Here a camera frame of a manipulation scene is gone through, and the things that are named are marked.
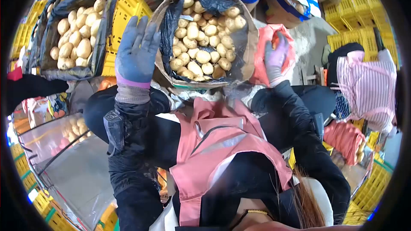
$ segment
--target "blue work glove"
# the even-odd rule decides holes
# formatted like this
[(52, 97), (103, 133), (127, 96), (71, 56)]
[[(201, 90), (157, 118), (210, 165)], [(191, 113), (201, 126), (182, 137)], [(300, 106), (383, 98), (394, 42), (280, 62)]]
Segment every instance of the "blue work glove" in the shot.
[(277, 36), (280, 42), (275, 50), (273, 49), (271, 41), (267, 41), (265, 44), (264, 63), (270, 88), (275, 87), (285, 80), (281, 74), (281, 68), (287, 58), (289, 44), (287, 38), (284, 37), (281, 32), (277, 31)]
[(147, 16), (143, 16), (138, 25), (137, 22), (137, 16), (131, 17), (123, 32), (115, 70), (118, 85), (116, 100), (139, 105), (150, 100), (150, 82), (161, 33), (156, 32), (155, 23), (151, 23), (145, 33)]

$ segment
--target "striped shirt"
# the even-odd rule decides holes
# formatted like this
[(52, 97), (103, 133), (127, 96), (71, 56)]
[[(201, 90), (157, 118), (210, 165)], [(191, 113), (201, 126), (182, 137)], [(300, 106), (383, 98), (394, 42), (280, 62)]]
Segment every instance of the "striped shirt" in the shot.
[(397, 68), (388, 49), (378, 53), (378, 60), (365, 62), (363, 51), (352, 51), (337, 60), (339, 89), (347, 99), (349, 119), (368, 121), (374, 131), (389, 133), (395, 115)]

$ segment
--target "pink apron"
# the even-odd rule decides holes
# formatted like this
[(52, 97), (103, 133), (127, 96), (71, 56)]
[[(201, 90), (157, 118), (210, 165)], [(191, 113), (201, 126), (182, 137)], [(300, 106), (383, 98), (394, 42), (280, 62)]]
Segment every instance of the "pink apron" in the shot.
[(223, 103), (194, 100), (191, 118), (180, 113), (181, 139), (177, 165), (170, 168), (180, 192), (180, 226), (198, 227), (201, 197), (218, 180), (237, 153), (259, 152), (273, 163), (283, 191), (292, 171), (280, 152), (265, 141), (258, 120), (239, 101), (233, 109)]

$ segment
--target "black jacket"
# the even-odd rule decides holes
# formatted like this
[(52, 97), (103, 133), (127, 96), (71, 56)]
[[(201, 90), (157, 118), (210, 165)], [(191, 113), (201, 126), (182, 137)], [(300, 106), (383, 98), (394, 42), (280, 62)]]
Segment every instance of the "black jacket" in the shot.
[[(347, 180), (316, 136), (313, 119), (289, 81), (277, 85), (272, 93), (281, 102), (295, 133), (297, 166), (321, 183), (331, 202), (334, 224), (341, 224), (350, 200)], [(109, 157), (109, 168), (122, 231), (148, 230), (163, 210), (155, 170), (146, 161), (145, 152), (150, 147), (147, 112), (148, 104), (116, 102), (115, 110), (105, 117), (110, 150), (116, 148)], [(244, 197), (261, 199), (276, 220), (299, 228), (296, 211), (289, 207), (292, 190), (281, 191), (275, 187), (276, 181), (277, 173), (264, 155), (251, 152), (236, 155), (223, 176), (203, 196), (200, 225), (226, 227), (234, 217), (240, 198)], [(178, 217), (178, 191), (173, 196), (173, 205)]]

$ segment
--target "black plastic bag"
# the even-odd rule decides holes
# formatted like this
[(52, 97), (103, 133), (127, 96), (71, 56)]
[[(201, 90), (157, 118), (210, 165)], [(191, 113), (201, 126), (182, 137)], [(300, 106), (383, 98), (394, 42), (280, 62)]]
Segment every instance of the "black plastic bag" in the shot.
[[(232, 0), (199, 0), (203, 8), (217, 18), (220, 17), (225, 10), (235, 5), (235, 2)], [(164, 69), (166, 70), (167, 74), (175, 78), (176, 80), (184, 80), (187, 82), (191, 82), (190, 79), (187, 77), (182, 77), (177, 75), (176, 72), (172, 71), (169, 61), (170, 57), (173, 56), (173, 38), (174, 38), (174, 31), (178, 27), (178, 19), (182, 13), (182, 5), (184, 0), (179, 0), (177, 3), (172, 3), (168, 6), (167, 11), (164, 15), (164, 18), (160, 24), (159, 30), (161, 31), (161, 44), (160, 44), (160, 52), (162, 54), (162, 61), (164, 64)], [(237, 6), (240, 9), (240, 14), (243, 14), (243, 8), (241, 6)], [(233, 80), (242, 80), (243, 74), (241, 72), (241, 68), (244, 65), (243, 55), (245, 48), (247, 46), (248, 40), (248, 24), (244, 26), (241, 30), (235, 31), (230, 34), (230, 37), (233, 39), (234, 47), (235, 47), (235, 54), (236, 58), (231, 63), (232, 67), (229, 71), (226, 71), (227, 77), (221, 77), (218, 80), (207, 80), (207, 83), (213, 82), (221, 82), (221, 81), (233, 81)], [(216, 51), (216, 49), (212, 46), (201, 47), (198, 46), (200, 50), (205, 50), (207, 52)]]
[(50, 56), (52, 47), (58, 45), (60, 34), (57, 25), (61, 19), (67, 18), (70, 11), (77, 10), (83, 6), (92, 7), (96, 0), (64, 0), (51, 11), (49, 21), (41, 45), (40, 70), (41, 75), (48, 80), (85, 80), (95, 76), (100, 76), (103, 70), (106, 56), (106, 40), (111, 35), (113, 26), (113, 14), (117, 0), (107, 0), (101, 17), (100, 28), (96, 36), (93, 54), (88, 63), (88, 67), (75, 66), (71, 69), (60, 70), (57, 68), (57, 61)]
[(41, 53), (41, 45), (42, 45), (42, 39), (44, 35), (44, 31), (46, 30), (47, 27), (47, 8), (53, 3), (55, 5), (58, 5), (61, 0), (49, 0), (46, 3), (46, 6), (44, 7), (41, 15), (39, 16), (39, 20), (34, 26), (33, 32), (31, 34), (31, 38), (33, 37), (34, 34), (36, 36), (33, 39), (33, 45), (31, 47), (30, 51), (30, 56), (27, 61), (26, 66), (23, 66), (23, 73), (31, 73), (31, 69), (40, 66), (40, 53)]

